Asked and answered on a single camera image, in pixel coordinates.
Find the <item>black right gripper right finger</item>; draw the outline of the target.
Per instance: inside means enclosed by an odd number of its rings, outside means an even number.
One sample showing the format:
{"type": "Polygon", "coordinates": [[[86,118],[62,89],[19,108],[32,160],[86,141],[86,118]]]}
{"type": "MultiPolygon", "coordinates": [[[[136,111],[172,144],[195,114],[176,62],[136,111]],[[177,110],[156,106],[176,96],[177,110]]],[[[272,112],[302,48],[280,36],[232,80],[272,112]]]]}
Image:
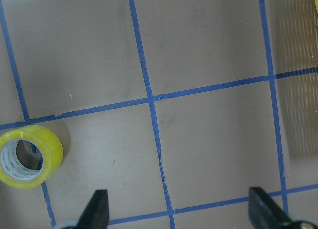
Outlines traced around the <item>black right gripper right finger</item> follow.
{"type": "Polygon", "coordinates": [[[297,229],[298,223],[261,188],[249,188],[249,220],[255,229],[297,229]]]}

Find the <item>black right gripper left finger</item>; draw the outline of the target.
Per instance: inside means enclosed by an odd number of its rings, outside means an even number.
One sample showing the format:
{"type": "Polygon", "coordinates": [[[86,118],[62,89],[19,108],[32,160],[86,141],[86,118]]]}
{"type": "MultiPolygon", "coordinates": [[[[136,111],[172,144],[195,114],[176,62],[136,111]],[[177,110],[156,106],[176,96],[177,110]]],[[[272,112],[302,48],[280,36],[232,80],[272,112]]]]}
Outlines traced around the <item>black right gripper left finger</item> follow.
{"type": "Polygon", "coordinates": [[[106,229],[109,224],[107,189],[96,190],[80,216],[76,229],[106,229]]]}

